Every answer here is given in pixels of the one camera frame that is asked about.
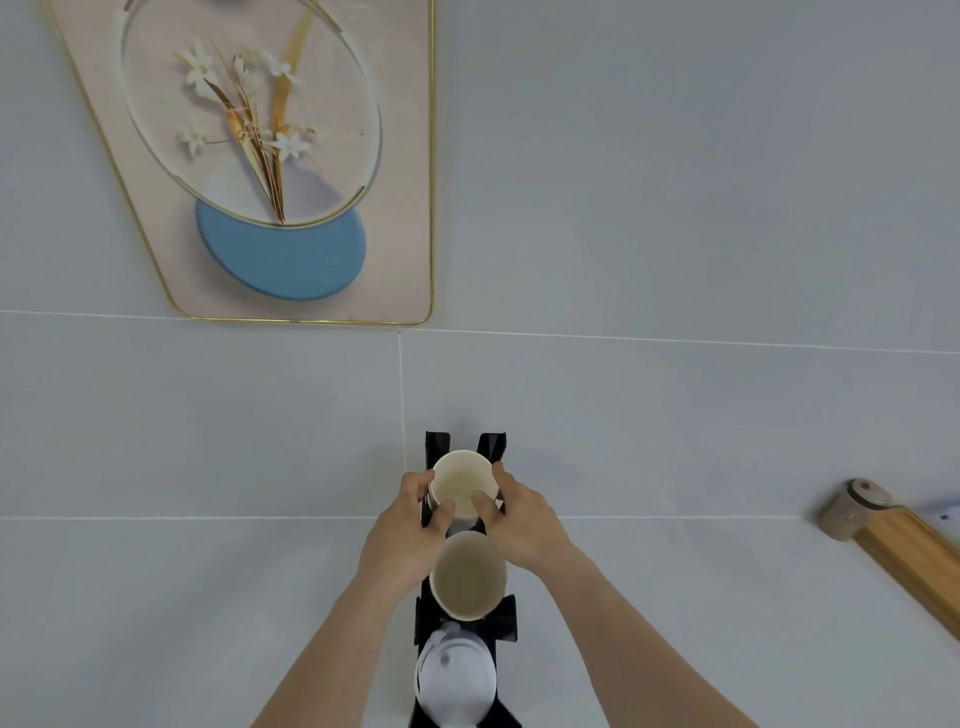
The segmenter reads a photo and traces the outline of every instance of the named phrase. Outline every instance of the person's left hand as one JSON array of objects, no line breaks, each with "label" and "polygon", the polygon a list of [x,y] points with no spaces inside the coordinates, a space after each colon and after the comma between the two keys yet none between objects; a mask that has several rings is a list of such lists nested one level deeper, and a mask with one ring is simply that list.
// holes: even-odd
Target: person's left hand
[{"label": "person's left hand", "polygon": [[400,493],[380,514],[360,553],[358,578],[386,590],[400,601],[433,570],[453,523],[454,505],[445,500],[430,524],[420,526],[420,502],[426,497],[433,471],[408,473],[400,480]]}]

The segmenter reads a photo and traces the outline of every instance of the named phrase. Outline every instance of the wooden handle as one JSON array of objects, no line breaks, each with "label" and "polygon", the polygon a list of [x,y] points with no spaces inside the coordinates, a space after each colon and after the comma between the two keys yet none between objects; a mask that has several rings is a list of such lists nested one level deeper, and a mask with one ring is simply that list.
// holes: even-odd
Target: wooden handle
[{"label": "wooden handle", "polygon": [[960,640],[960,551],[908,508],[874,514],[853,537]]}]

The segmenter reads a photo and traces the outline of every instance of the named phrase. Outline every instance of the framed picture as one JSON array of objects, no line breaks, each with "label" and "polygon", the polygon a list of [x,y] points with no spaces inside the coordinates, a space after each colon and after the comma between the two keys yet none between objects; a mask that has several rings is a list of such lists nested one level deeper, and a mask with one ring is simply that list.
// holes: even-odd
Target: framed picture
[{"label": "framed picture", "polygon": [[41,0],[171,304],[418,324],[433,0]]}]

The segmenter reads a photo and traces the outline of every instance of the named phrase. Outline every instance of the black cup holder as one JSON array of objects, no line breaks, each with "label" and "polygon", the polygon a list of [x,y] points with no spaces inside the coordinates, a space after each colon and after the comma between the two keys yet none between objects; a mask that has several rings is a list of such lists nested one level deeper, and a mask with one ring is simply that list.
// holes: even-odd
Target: black cup holder
[{"label": "black cup holder", "polygon": [[[427,432],[426,433],[426,467],[433,468],[444,455],[450,452],[450,435],[448,432]],[[507,435],[500,433],[485,433],[480,436],[480,443],[477,446],[477,452],[486,457],[492,463],[503,459],[503,453],[507,449]],[[420,507],[420,523],[424,526],[430,523],[433,512],[426,498]],[[483,521],[477,520],[476,525],[471,529],[486,533]],[[460,621],[448,615],[437,603],[430,591],[429,578],[423,579],[420,584],[420,596],[417,597],[417,617],[414,626],[414,642],[417,645],[418,656],[423,651],[430,635],[444,626],[447,622],[457,622],[461,629],[472,632],[487,646],[493,657],[493,663],[496,665],[496,643],[516,642],[516,597],[507,595],[503,597],[496,609],[486,615],[483,619],[477,621]],[[410,717],[409,728],[439,728],[433,720],[423,711],[420,703],[414,703],[414,713]],[[487,717],[477,723],[477,728],[522,728],[520,722],[503,707],[500,702],[499,691],[493,700],[493,705]]]}]

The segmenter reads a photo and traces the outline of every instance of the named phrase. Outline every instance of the cup rim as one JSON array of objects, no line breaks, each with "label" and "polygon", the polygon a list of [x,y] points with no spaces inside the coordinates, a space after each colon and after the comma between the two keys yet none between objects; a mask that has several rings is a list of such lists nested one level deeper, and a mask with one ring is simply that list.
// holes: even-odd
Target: cup rim
[{"label": "cup rim", "polygon": [[[429,504],[430,504],[430,509],[431,509],[431,510],[437,510],[437,508],[440,507],[440,501],[437,500],[437,494],[434,493],[434,489],[433,489],[434,483],[437,482],[437,475],[436,475],[436,473],[437,473],[437,466],[439,466],[441,463],[443,463],[444,460],[445,460],[446,458],[450,457],[451,455],[456,455],[457,457],[466,458],[466,459],[471,459],[471,458],[472,458],[474,461],[476,461],[476,458],[480,458],[480,460],[482,460],[484,463],[486,463],[487,465],[489,465],[491,468],[493,467],[493,463],[492,463],[490,460],[488,460],[486,456],[481,455],[479,452],[475,452],[474,450],[471,450],[471,449],[455,449],[455,450],[451,450],[451,451],[448,452],[446,455],[442,456],[436,463],[434,463],[434,466],[433,466],[433,468],[432,468],[432,470],[433,470],[433,472],[434,472],[434,478],[433,478],[433,480],[430,481],[430,485],[427,486],[427,491],[426,491],[427,501],[428,501]],[[498,485],[496,485],[496,480],[493,479],[492,472],[491,472],[491,481],[490,481],[490,482],[492,482],[492,486],[484,489],[484,493],[486,493],[488,496],[490,496],[491,499],[496,500],[497,494],[499,494],[499,492],[500,492],[500,488],[499,488]],[[457,518],[458,520],[459,520],[459,519],[467,519],[467,520],[476,522],[476,520],[479,518],[479,516],[457,516],[456,518]]]},{"label": "cup rim", "polygon": [[446,542],[444,543],[444,549],[446,549],[447,544],[449,544],[454,539],[460,539],[461,541],[463,541],[464,539],[472,539],[476,541],[478,538],[483,539],[487,544],[490,545],[491,551],[496,554],[496,556],[499,558],[500,563],[503,565],[503,594],[500,596],[496,604],[494,604],[488,612],[485,612],[480,617],[454,614],[451,610],[447,609],[447,607],[444,605],[441,599],[437,596],[437,588],[434,583],[435,582],[434,575],[437,573],[437,567],[434,567],[433,570],[430,571],[430,575],[428,577],[428,581],[430,584],[430,593],[433,595],[434,601],[437,602],[437,605],[444,611],[445,614],[447,614],[452,619],[456,619],[457,621],[479,621],[480,619],[483,619],[484,617],[489,615],[494,609],[496,609],[497,606],[499,606],[500,602],[503,601],[503,599],[507,595],[507,592],[510,589],[510,569],[507,563],[507,559],[502,553],[500,553],[500,551],[496,548],[496,546],[493,545],[493,541],[491,540],[490,536],[488,536],[487,534],[480,533],[480,531],[461,531],[460,533],[454,534],[453,536],[450,536],[448,539],[446,539]]}]

